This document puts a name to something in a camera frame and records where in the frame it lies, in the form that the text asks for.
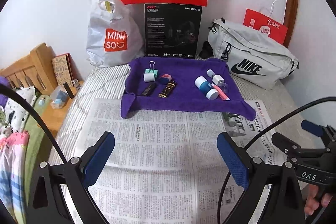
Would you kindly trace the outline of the person right hand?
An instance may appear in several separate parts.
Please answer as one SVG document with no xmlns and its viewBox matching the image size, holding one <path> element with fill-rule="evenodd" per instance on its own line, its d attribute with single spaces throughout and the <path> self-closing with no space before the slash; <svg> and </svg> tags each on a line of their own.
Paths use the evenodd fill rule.
<svg viewBox="0 0 336 224">
<path fill-rule="evenodd" d="M 319 208 L 320 205 L 322 205 L 322 207 L 327 207 L 332 200 L 333 195 L 331 195 L 330 193 L 326 193 L 323 196 L 321 202 L 319 202 L 316 199 L 318 191 L 319 187 L 317 185 L 308 185 L 308 196 L 306 199 L 306 204 L 304 206 L 305 214 L 312 215 Z"/>
</svg>

